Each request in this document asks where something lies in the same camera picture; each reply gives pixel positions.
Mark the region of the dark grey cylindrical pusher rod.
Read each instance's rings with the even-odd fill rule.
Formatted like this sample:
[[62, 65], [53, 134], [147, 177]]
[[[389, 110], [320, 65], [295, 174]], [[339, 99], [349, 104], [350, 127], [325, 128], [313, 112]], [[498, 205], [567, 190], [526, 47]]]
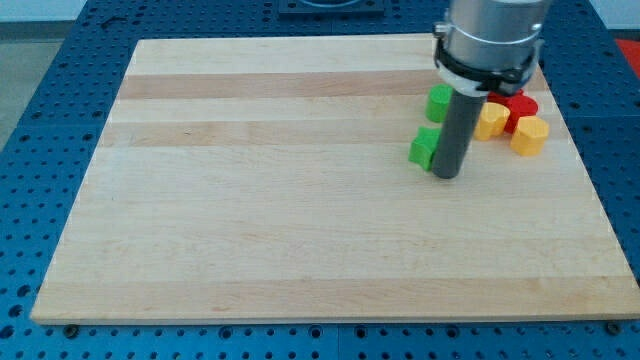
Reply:
[[437, 177], [452, 179], [460, 173], [486, 99], [486, 92], [467, 96], [453, 91], [432, 160], [431, 171]]

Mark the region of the red block behind arm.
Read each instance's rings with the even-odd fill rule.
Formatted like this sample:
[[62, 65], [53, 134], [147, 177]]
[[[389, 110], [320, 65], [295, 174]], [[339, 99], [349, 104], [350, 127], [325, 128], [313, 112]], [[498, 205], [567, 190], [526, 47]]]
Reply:
[[505, 107], [508, 107], [509, 102], [515, 98], [517, 98], [518, 96], [521, 96], [524, 94], [524, 90], [523, 89], [519, 89], [517, 90], [513, 95], [511, 96], [504, 96], [504, 95], [500, 95], [498, 93], [495, 92], [490, 92], [488, 94], [487, 97], [487, 101], [491, 102], [491, 103], [497, 103], [497, 104], [501, 104]]

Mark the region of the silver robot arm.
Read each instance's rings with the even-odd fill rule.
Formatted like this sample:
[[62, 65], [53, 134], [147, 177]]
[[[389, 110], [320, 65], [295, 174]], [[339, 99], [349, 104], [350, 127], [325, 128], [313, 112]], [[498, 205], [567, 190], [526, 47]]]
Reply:
[[550, 0], [453, 0], [433, 27], [434, 63], [452, 87], [431, 171], [456, 177], [488, 95], [509, 97], [530, 80]]

